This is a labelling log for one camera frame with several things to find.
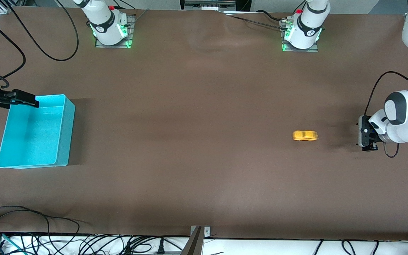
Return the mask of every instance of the turquoise container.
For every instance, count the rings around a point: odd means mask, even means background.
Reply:
[[[36,96],[39,108],[12,105],[0,147],[0,168],[66,166],[75,105],[65,95]]]

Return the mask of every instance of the light blue cable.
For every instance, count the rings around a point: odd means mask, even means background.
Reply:
[[[9,237],[7,237],[5,234],[2,234],[3,238],[7,241],[10,242],[11,245],[15,246],[17,248],[17,250],[21,251],[24,253],[24,255],[28,255],[26,252],[23,251],[23,249],[18,246],[16,243],[14,243]]]

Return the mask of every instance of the yellow toy car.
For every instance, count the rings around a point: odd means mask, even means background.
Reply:
[[[317,132],[316,131],[300,131],[296,130],[292,133],[292,138],[295,141],[315,141],[317,140]]]

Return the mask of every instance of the table surface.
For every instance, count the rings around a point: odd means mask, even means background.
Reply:
[[[73,52],[62,9],[16,10],[48,53]],[[79,219],[83,233],[211,225],[220,237],[408,239],[408,144],[394,159],[356,146],[374,82],[389,70],[408,76],[403,17],[330,15],[319,53],[294,53],[277,30],[215,11],[149,10],[131,49],[96,49],[84,13],[69,12],[80,44],[66,62],[42,55],[13,15],[0,19],[27,57],[10,88],[76,105],[69,166],[0,169],[0,205]],[[0,73],[20,62],[0,36]],[[408,83],[386,76],[369,113],[400,89]],[[0,109],[0,141],[6,116]],[[295,142],[294,130],[319,140]],[[46,231],[24,213],[0,226]]]

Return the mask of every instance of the white floor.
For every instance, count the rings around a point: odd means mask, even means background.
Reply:
[[[65,236],[52,236],[52,240],[70,240],[71,237]],[[85,239],[86,237],[74,237],[73,240]],[[97,251],[109,240],[114,239],[114,237],[108,237],[101,240],[99,243],[92,246],[92,248]],[[184,247],[187,238],[167,238],[171,242],[174,242],[180,247]],[[20,237],[12,237],[11,240],[17,245],[22,247]],[[42,242],[48,242],[48,237],[43,236]],[[123,246],[126,244],[127,238],[123,238],[124,243],[120,239],[110,243],[102,249],[106,255],[116,255],[120,253]],[[351,242],[356,254],[358,255],[371,255],[375,242],[363,242],[363,241],[353,241]],[[28,247],[31,244],[31,237],[24,237],[24,244]],[[72,242],[68,244],[61,252],[64,255],[78,255],[79,247],[81,242]],[[152,249],[144,254],[152,254],[157,251],[159,245],[159,239],[149,242],[152,245]],[[204,241],[203,255],[214,255],[216,253],[223,252],[223,255],[313,255],[316,250],[318,240],[238,240],[238,239],[206,239]],[[57,248],[61,248],[64,243],[55,243]],[[52,248],[51,244],[47,244],[51,247],[51,251],[48,252],[46,249],[42,248],[39,251],[40,255],[52,255],[55,253],[55,249]],[[3,246],[5,253],[9,251],[16,250],[16,248],[9,242],[5,242]],[[166,251],[176,251],[177,248],[165,242]],[[89,249],[85,254],[91,254],[91,249]],[[324,241],[319,249],[318,254],[320,255],[346,255],[345,251],[341,247],[341,241]],[[379,248],[377,249],[375,255],[408,255],[408,242],[380,242]]]

